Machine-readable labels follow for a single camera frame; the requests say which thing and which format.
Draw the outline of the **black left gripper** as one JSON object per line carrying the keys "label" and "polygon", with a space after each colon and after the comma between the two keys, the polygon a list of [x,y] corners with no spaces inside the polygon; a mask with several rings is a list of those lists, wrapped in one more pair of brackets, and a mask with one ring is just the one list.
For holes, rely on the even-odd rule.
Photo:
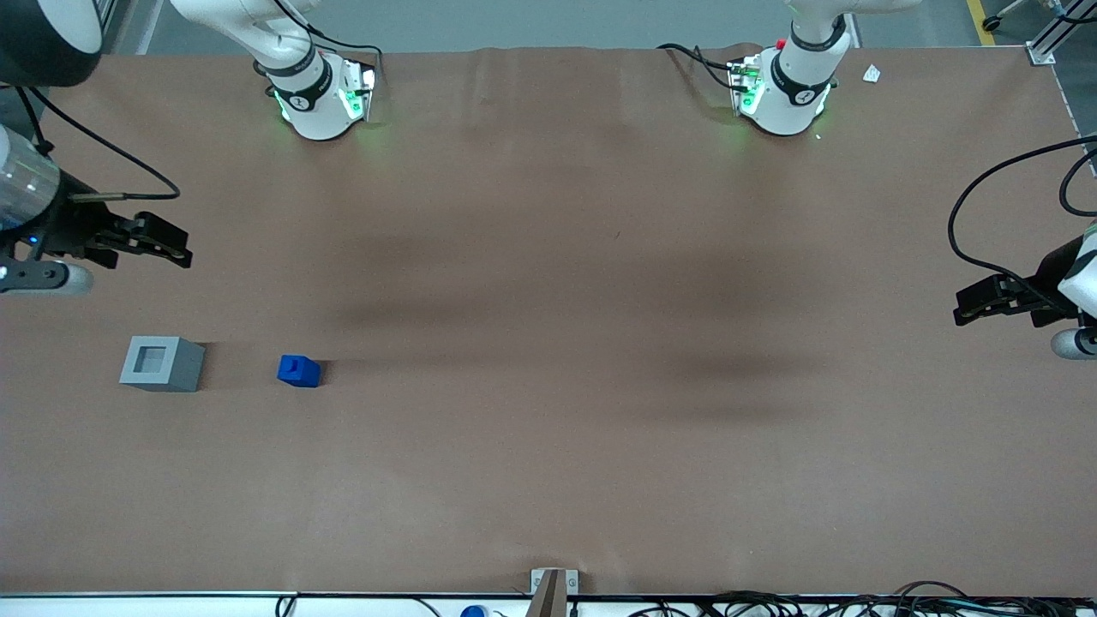
{"label": "black left gripper", "polygon": [[1063,243],[1058,249],[1047,254],[1037,266],[1034,274],[1027,278],[1047,298],[1040,301],[1038,308],[1026,303],[1030,294],[1024,285],[1018,284],[1013,277],[994,273],[955,293],[955,326],[965,326],[972,321],[992,316],[1025,314],[1032,308],[1034,312],[1030,314],[1030,319],[1034,328],[1047,327],[1061,319],[1085,326],[1086,319],[1082,317],[1081,308],[1058,291],[1059,282],[1065,278],[1081,253],[1082,242],[1084,238],[1077,236],[1073,242]]}

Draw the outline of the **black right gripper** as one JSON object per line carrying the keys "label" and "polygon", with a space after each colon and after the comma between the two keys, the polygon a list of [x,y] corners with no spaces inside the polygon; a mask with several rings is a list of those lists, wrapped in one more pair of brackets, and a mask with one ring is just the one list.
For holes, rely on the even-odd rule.
{"label": "black right gripper", "polygon": [[72,176],[60,177],[38,214],[13,226],[13,246],[27,245],[29,261],[69,256],[106,269],[117,266],[121,253],[189,269],[193,254],[188,242],[185,229],[150,212],[138,212],[133,221],[110,212],[93,189]]}

